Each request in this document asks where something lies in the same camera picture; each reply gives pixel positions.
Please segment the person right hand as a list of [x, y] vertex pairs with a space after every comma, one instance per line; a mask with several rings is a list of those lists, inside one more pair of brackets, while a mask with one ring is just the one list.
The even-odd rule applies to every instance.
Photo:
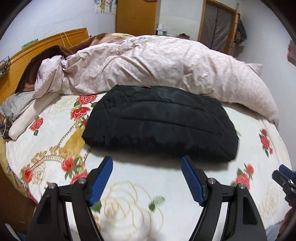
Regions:
[[291, 222], [293, 215], [295, 214], [295, 207], [292, 207], [290, 204], [291, 209], [286, 213], [284, 220], [280, 226], [279, 234], [283, 234], [285, 229], [287, 228], [288, 224]]

